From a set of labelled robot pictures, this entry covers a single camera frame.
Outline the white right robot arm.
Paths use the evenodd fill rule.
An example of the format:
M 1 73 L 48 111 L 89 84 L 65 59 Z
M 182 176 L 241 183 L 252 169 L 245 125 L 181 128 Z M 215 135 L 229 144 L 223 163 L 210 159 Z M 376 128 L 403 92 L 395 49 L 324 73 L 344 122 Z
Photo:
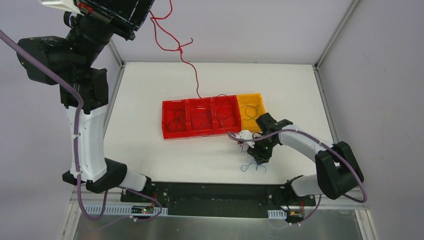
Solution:
M 256 123 L 259 136 L 255 137 L 249 130 L 238 133 L 256 164 L 268 163 L 276 146 L 294 149 L 315 164 L 315 174 L 297 176 L 284 184 L 283 196 L 288 204 L 296 205 L 307 195 L 324 195 L 336 200 L 348 197 L 348 192 L 356 187 L 361 189 L 362 199 L 349 198 L 355 202 L 367 201 L 364 175 L 348 143 L 322 141 L 287 119 L 275 120 L 269 113 L 258 117 Z

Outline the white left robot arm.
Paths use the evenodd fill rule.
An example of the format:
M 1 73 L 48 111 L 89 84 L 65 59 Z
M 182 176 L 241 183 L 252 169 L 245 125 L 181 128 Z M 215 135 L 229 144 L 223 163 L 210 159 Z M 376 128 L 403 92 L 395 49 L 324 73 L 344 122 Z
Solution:
M 66 37 L 22 38 L 18 54 L 28 78 L 59 85 L 72 138 L 71 168 L 64 182 L 86 185 L 93 193 L 112 188 L 132 189 L 140 202 L 152 198 L 149 177 L 104 156 L 104 128 L 109 104 L 107 70 L 94 61 L 114 35 L 134 40 L 153 5 L 151 0 L 42 0 L 41 5 L 63 10 Z

